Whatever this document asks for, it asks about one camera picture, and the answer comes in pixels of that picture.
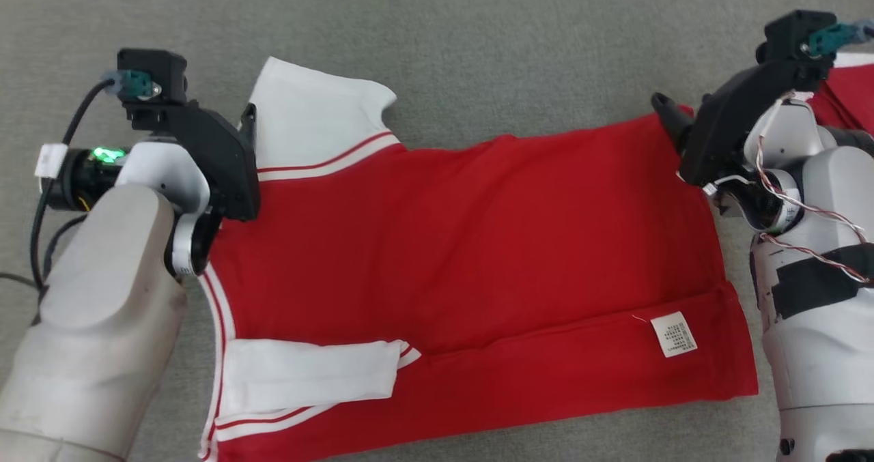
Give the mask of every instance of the red and white wire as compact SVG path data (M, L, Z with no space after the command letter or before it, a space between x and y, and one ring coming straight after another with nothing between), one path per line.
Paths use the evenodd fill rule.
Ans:
M839 223L843 223L843 225L847 225L850 229L852 229L852 231L856 234L856 236L858 236L859 242L862 242L862 244L866 244L866 242L868 242L868 239L865 236L865 230L861 226L855 225L855 223L850 222L850 220L846 216L844 216L843 214L837 213L836 211L825 210L824 208L821 208L818 206L814 206L811 204L805 204L805 203L802 203L801 201L797 200L796 198L790 197L790 195L786 194L786 192L784 192L781 188L778 188L778 186L773 185L771 180L768 179L767 173L765 173L765 167L764 167L765 135L767 134L767 131L771 128L771 124L774 123L774 119L775 119L775 117L777 117L777 110L778 110L778 108L780 108L780 105L783 104L784 100L786 100L787 98L790 98L792 95L793 95L793 92L789 92L787 94L784 94L783 96L778 98L776 102L774 102L774 106L770 109L771 113L769 113L768 119L765 120L764 126L762 126L762 129L759 131L758 150L756 151L756 160L755 160L756 161L756 171L759 173L759 179L761 180L762 185L765 186L765 190L770 192L771 194L773 194L775 197L777 197L781 201L786 201L786 203L789 203L789 204L795 204L796 206L803 207L806 211L809 211L813 214L817 214L818 216L821 216L821 217L826 218L828 220L834 220L835 222L839 222ZM802 252L804 254L807 254L811 257L814 257L816 260L818 260L822 263L827 263L830 266L834 266L837 269L842 270L842 272L844 274L846 274L853 281L856 281L856 282L861 283L863 285L870 285L872 282L872 280L870 278L867 278L867 276L862 275L860 272L857 272L855 269L852 269L848 265L846 265L844 263L839 263L839 262L831 260L830 258L824 257L824 256L822 256L822 254L817 253L817 251L811 250L811 248L799 247L797 245L787 244L786 242L782 242L782 241L778 240L775 236L767 234L767 233L762 233L761 237L763 239L771 242L771 244L776 245L777 247L788 248L789 250L796 250L796 251Z

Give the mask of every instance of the white sticker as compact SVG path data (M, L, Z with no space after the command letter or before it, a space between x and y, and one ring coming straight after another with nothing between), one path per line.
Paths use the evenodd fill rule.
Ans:
M662 347L665 358L699 348L699 345L695 344L695 338L692 338L692 332L689 331L689 324L686 323L686 318L683 318L683 313L674 312L664 317L656 317L650 322L655 329L655 335L658 336L658 343Z
M33 174L44 179L57 179L60 167L64 164L68 146L63 143L51 143L40 148L40 157L37 158L37 168Z

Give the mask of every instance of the red fabric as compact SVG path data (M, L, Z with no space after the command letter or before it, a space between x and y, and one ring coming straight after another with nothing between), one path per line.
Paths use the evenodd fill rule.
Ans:
M237 338L401 338L393 397L218 444L303 461L616 409L758 393L711 211L655 115L468 150L396 145L315 179L263 182L212 265ZM665 358L680 311L697 350Z
M834 68L808 102L822 126L874 134L874 65Z

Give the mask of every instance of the yellow wire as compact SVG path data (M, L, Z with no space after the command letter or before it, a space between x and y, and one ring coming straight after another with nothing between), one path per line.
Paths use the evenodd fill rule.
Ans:
M76 197L79 200L79 203L82 203L82 207L85 208L85 211L91 211L91 207L88 206L88 203L85 203L85 199L83 197Z

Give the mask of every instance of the green led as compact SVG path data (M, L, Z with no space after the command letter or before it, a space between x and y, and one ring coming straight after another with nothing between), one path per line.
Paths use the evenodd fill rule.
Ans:
M91 156L105 164L115 163L116 160L119 160L119 158L125 155L127 154L125 154L124 150L118 150L116 148L97 147L94 148L94 150L91 150Z

